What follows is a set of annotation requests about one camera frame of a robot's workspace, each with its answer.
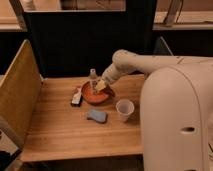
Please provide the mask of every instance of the blue sponge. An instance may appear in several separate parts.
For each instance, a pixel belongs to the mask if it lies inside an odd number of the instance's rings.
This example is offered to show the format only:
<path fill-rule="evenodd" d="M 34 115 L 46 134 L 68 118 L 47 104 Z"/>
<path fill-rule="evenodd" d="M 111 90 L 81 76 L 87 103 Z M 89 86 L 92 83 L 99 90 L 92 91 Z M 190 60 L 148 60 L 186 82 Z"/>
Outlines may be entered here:
<path fill-rule="evenodd" d="M 98 123 L 106 123 L 107 121 L 107 113 L 98 111 L 95 109 L 90 109 L 88 114 L 87 114 L 87 119 L 92 119 Z"/>

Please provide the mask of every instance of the paper cup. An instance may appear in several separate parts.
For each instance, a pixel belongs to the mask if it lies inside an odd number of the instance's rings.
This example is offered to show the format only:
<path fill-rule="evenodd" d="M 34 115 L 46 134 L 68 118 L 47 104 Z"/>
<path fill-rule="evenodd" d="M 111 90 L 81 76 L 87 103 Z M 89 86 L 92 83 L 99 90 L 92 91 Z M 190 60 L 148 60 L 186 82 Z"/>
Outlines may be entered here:
<path fill-rule="evenodd" d="M 118 112 L 118 119 L 126 122 L 135 110 L 134 103 L 128 99 L 121 99 L 116 103 L 116 110 Z"/>

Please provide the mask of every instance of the small bottle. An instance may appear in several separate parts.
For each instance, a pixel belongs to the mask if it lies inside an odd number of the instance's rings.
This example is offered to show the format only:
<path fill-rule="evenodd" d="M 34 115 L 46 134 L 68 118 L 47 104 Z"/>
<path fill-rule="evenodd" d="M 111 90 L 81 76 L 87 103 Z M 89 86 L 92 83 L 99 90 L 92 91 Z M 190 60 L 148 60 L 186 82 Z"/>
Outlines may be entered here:
<path fill-rule="evenodd" d="M 89 82 L 91 87 L 91 93 L 97 94 L 98 92 L 95 87 L 98 84 L 98 75 L 96 74 L 96 70 L 94 68 L 90 69 Z"/>
<path fill-rule="evenodd" d="M 22 0 L 22 1 L 24 4 L 24 7 L 25 7 L 24 9 L 26 11 L 35 11 L 36 10 L 33 0 Z"/>

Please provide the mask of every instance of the wooden tabletop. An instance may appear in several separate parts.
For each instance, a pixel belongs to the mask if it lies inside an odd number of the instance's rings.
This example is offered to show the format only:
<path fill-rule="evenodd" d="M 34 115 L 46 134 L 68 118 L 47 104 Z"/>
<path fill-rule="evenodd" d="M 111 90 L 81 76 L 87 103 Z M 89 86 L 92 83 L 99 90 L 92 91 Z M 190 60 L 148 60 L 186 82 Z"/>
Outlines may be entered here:
<path fill-rule="evenodd" d="M 75 87 L 87 81 L 87 77 L 44 80 L 21 154 L 23 162 L 142 154 L 139 99 L 144 76 L 122 77 L 111 86 L 116 96 L 98 106 L 83 100 L 81 107 L 72 107 Z M 126 123 L 118 120 L 115 109 L 122 98 L 135 104 Z M 89 109 L 107 112 L 107 123 L 87 120 Z"/>

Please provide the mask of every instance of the white robot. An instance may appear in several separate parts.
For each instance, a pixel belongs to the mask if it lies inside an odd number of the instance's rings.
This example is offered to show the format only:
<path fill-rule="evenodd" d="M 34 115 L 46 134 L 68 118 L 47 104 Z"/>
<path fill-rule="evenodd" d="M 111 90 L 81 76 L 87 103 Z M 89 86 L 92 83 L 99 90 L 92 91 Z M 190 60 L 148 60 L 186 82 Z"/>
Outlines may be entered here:
<path fill-rule="evenodd" d="M 112 60 L 98 90 L 136 70 L 149 74 L 140 97 L 145 171 L 208 171 L 213 58 L 119 50 Z"/>

